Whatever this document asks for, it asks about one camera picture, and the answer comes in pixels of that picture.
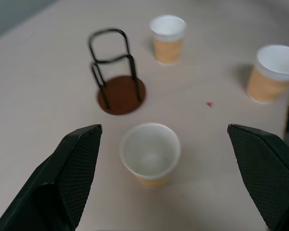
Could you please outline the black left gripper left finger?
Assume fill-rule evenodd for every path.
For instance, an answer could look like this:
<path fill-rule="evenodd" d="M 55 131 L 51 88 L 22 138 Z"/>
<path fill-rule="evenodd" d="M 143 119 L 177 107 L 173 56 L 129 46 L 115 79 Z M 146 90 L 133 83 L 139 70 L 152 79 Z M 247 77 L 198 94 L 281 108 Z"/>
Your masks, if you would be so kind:
<path fill-rule="evenodd" d="M 102 125 L 67 134 L 31 174 L 0 218 L 0 231 L 75 231 L 99 153 Z"/>

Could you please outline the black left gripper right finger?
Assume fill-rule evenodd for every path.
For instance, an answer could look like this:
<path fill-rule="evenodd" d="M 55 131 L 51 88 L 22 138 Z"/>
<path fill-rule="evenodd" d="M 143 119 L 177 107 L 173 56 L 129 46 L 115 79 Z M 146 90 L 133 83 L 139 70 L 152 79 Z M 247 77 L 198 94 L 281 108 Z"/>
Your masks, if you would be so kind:
<path fill-rule="evenodd" d="M 227 128 L 244 185 L 269 231 L 289 231 L 289 147 L 277 135 Z"/>

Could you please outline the orange and white paper cup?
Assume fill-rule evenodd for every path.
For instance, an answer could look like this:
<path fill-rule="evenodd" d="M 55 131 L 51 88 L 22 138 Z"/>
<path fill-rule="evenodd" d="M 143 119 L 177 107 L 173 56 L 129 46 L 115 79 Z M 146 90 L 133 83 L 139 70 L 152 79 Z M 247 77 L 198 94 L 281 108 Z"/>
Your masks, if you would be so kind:
<path fill-rule="evenodd" d="M 267 45 L 256 53 L 247 95 L 258 103 L 272 103 L 289 88 L 289 47 Z"/>
<path fill-rule="evenodd" d="M 119 146 L 125 168 L 145 187 L 166 185 L 181 158 L 176 133 L 159 123 L 142 123 L 123 136 Z"/>
<path fill-rule="evenodd" d="M 174 64 L 181 56 L 186 22 L 175 15 L 161 15 L 149 25 L 153 33 L 156 60 L 161 64 Z"/>

